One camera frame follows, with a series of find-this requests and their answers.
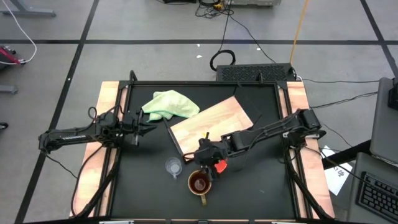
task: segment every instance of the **white paper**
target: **white paper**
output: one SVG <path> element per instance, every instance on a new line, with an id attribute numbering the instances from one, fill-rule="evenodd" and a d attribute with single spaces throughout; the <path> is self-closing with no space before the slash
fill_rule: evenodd
<path id="1" fill-rule="evenodd" d="M 322 150 L 325 156 L 331 156 L 335 152 L 330 150 L 328 146 L 325 146 Z M 351 167 L 348 163 L 341 164 L 340 166 L 344 167 L 348 171 L 351 172 L 353 167 Z M 338 192 L 343 187 L 344 182 L 346 182 L 349 173 L 342 169 L 341 167 L 333 167 L 330 169 L 325 170 L 326 181 L 328 182 L 329 190 L 334 194 L 338 195 Z"/>

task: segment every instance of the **wooden table frame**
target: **wooden table frame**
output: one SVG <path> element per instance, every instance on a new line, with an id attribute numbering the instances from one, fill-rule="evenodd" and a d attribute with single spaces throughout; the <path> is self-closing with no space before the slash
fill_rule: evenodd
<path id="1" fill-rule="evenodd" d="M 108 109 L 112 108 L 116 103 L 116 98 L 118 95 L 119 82 L 103 82 L 101 90 L 99 92 L 97 111 L 98 114 L 106 112 Z M 304 85 L 302 82 L 287 82 L 287 92 L 289 93 L 290 107 L 292 111 L 296 111 L 298 108 L 306 109 L 308 108 L 307 96 L 305 93 Z M 120 105 L 122 110 L 124 109 L 126 101 L 127 89 L 124 88 L 121 92 Z M 286 100 L 284 96 L 283 89 L 279 89 L 280 104 L 282 107 L 283 116 L 287 116 L 288 107 L 286 107 Z M 123 115 L 118 114 L 118 118 L 122 120 Z M 315 139 L 306 139 L 307 147 L 310 149 L 318 150 L 318 142 Z M 100 143 L 93 142 L 87 144 L 83 162 L 89 157 L 97 148 L 100 147 Z M 107 172 L 113 165 L 114 157 L 116 155 L 116 149 L 110 151 L 110 160 L 108 163 Z M 302 149 L 300 151 L 300 156 L 302 160 L 302 168 L 307 183 L 307 188 L 321 205 L 324 211 L 327 212 L 331 217 L 334 217 L 334 211 L 330 200 L 330 194 L 326 182 L 325 173 L 323 171 L 322 159 L 319 154 L 312 152 L 308 149 Z M 80 212 L 84 206 L 90 201 L 93 194 L 98 189 L 100 184 L 101 175 L 105 170 L 103 170 L 104 162 L 106 157 L 105 148 L 100 150 L 96 155 L 94 155 L 90 161 L 87 162 L 85 168 L 81 172 L 80 180 L 78 183 L 78 188 L 73 199 L 74 210 L 76 213 Z M 293 161 L 294 168 L 297 170 L 297 160 Z M 109 202 L 109 191 L 110 185 L 103 194 L 101 201 L 101 206 L 99 210 L 99 215 L 106 215 Z M 306 213 L 305 200 L 300 189 L 296 186 L 298 207 L 300 210 L 300 216 L 302 218 L 308 218 Z M 312 215 L 317 218 L 317 214 L 312 210 Z"/>

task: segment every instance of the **brown mug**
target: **brown mug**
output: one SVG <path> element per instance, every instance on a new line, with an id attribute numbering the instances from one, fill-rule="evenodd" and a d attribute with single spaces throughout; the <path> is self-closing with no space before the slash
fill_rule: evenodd
<path id="1" fill-rule="evenodd" d="M 201 197 L 201 203 L 205 206 L 207 204 L 205 194 L 211 189 L 209 176 L 201 170 L 193 171 L 188 178 L 188 187 L 193 194 Z"/>

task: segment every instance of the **cutting board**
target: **cutting board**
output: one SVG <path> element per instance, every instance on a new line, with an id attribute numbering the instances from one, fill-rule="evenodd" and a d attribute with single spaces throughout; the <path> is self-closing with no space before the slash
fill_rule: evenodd
<path id="1" fill-rule="evenodd" d="M 175 140 L 183 154 L 195 152 L 199 139 L 209 132 L 211 141 L 220 141 L 221 136 L 253 125 L 234 96 L 202 111 L 171 127 Z M 186 160 L 193 158 L 187 155 Z"/>

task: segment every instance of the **keyboard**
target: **keyboard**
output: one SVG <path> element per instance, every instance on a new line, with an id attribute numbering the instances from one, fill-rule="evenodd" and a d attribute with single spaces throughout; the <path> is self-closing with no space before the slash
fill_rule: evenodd
<path id="1" fill-rule="evenodd" d="M 394 223 L 398 223 L 398 186 L 379 177 L 363 172 L 356 203 Z"/>

